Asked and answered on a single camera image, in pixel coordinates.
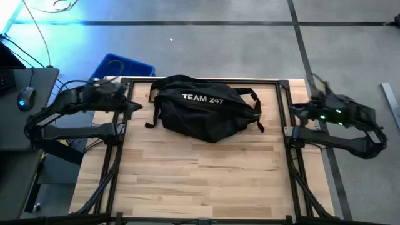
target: gray desk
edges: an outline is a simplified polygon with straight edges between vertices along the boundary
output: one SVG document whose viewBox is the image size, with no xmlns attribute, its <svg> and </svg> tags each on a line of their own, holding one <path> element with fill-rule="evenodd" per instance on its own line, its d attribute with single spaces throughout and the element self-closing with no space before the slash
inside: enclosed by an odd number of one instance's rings
<svg viewBox="0 0 400 225">
<path fill-rule="evenodd" d="M 0 97 L 0 220 L 19 219 L 23 210 L 42 155 L 30 148 L 23 126 L 30 114 L 47 104 L 59 70 L 34 69 L 31 86 L 36 89 L 36 103 L 30 111 L 21 112 L 16 94 L 29 84 L 31 74 L 31 69 L 15 70 L 16 88 Z"/>
</svg>

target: wooden tabletop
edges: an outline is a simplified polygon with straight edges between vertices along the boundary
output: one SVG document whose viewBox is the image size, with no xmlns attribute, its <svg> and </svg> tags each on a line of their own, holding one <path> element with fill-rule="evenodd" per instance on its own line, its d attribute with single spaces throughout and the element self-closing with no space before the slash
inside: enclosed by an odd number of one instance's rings
<svg viewBox="0 0 400 225">
<path fill-rule="evenodd" d="M 293 102 L 306 102 L 304 80 L 289 79 L 289 83 Z M 161 121 L 154 129 L 145 128 L 144 123 L 152 121 L 154 112 L 153 104 L 148 103 L 150 85 L 134 84 L 132 100 L 144 107 L 134 112 L 127 124 L 113 214 L 229 219 L 284 219 L 285 215 L 294 215 L 274 86 L 231 85 L 254 89 L 261 100 L 261 123 L 266 130 L 261 133 L 252 123 L 245 131 L 211 144 L 169 131 Z M 289 122 L 288 105 L 282 94 Z M 254 105 L 249 95 L 243 99 Z M 107 123 L 112 117 L 112 113 L 96 112 L 94 123 Z M 82 207 L 97 188 L 105 152 L 106 146 L 101 145 L 85 154 L 71 212 Z M 320 150 L 306 146 L 302 155 L 310 190 L 327 212 L 334 214 Z M 298 189 L 305 214 L 303 193 Z"/>
</svg>

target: black bag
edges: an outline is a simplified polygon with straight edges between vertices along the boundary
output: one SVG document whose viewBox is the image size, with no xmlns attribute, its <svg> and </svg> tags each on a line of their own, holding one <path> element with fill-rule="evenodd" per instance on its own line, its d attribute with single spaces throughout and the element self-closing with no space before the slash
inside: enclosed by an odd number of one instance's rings
<svg viewBox="0 0 400 225">
<path fill-rule="evenodd" d="M 232 136 L 253 122 L 264 132 L 259 122 L 261 103 L 251 88 L 231 88 L 226 84 L 175 75 L 151 84 L 149 102 L 154 89 L 159 90 L 154 98 L 154 125 L 147 122 L 147 128 L 153 128 L 159 117 L 166 129 L 209 143 Z M 256 101 L 254 109 L 244 102 L 242 94 L 251 94 Z"/>
</svg>

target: blue plastic container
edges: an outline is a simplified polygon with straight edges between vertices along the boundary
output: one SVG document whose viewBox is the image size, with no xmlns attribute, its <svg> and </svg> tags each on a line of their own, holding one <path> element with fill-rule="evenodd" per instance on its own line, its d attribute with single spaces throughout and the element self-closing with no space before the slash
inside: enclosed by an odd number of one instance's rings
<svg viewBox="0 0 400 225">
<path fill-rule="evenodd" d="M 105 76 L 155 76 L 155 72 L 156 68 L 152 65 L 109 53 L 90 79 L 104 79 Z"/>
</svg>

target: gray floor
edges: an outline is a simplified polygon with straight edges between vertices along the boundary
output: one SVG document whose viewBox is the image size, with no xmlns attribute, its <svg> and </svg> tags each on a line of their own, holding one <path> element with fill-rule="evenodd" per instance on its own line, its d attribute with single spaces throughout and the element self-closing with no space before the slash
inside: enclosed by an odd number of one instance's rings
<svg viewBox="0 0 400 225">
<path fill-rule="evenodd" d="M 40 1 L 31 4 L 45 6 Z M 300 22 L 382 22 L 400 13 L 397 0 L 294 0 L 294 5 Z M 79 1 L 69 12 L 33 13 L 39 21 L 291 21 L 285 0 Z M 17 17 L 20 21 L 30 19 L 25 9 Z M 87 79 L 107 53 L 152 64 L 157 76 L 305 78 L 292 26 L 42 24 L 41 29 L 49 44 L 52 65 L 61 70 L 63 81 Z M 389 138 L 387 149 L 368 161 L 335 150 L 353 219 L 398 224 L 400 152 L 396 146 L 400 134 L 379 84 L 391 83 L 400 99 L 400 90 L 396 89 L 400 82 L 400 29 L 302 26 L 301 32 L 312 71 L 327 79 L 336 93 L 375 108 L 377 121 Z M 48 63 L 33 25 L 15 24 L 8 35 Z M 344 135 L 342 127 L 329 126 L 329 131 Z M 359 135 L 352 130 L 346 132 Z M 341 215 L 326 156 L 324 163 L 335 212 Z M 46 186 L 39 197 L 43 210 L 38 215 L 68 213 L 72 193 L 72 185 Z"/>
</svg>

